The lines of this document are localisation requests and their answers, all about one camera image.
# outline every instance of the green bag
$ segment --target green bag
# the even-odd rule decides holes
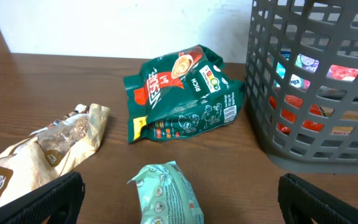
[[[141,224],[204,224],[193,188],[175,161],[147,165],[130,181],[136,181]]]
[[[245,84],[221,71],[223,60],[195,47],[143,64],[124,78],[128,95],[128,141],[181,139],[233,121],[244,101]]]

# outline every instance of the brown paper bag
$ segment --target brown paper bag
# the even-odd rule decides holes
[[[0,207],[35,190],[94,154],[110,109],[92,104],[30,134],[0,154]]]

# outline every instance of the plastic basket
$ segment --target plastic basket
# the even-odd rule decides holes
[[[288,59],[283,52],[290,52]],[[318,66],[299,66],[301,55]],[[278,66],[285,69],[283,77]],[[358,0],[254,0],[246,110],[262,149],[277,166],[358,173],[358,117],[345,117],[358,114],[358,75],[353,80],[330,77],[339,66],[358,69]],[[308,88],[296,88],[293,75],[309,82]],[[301,106],[288,102],[292,96]],[[322,113],[312,113],[313,107]],[[333,112],[328,116],[322,108]],[[305,121],[321,129],[305,127]],[[283,126],[290,131],[283,132]]]

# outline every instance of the white wall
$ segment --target white wall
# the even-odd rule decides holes
[[[0,0],[12,53],[154,58],[203,44],[245,63],[252,0]]]

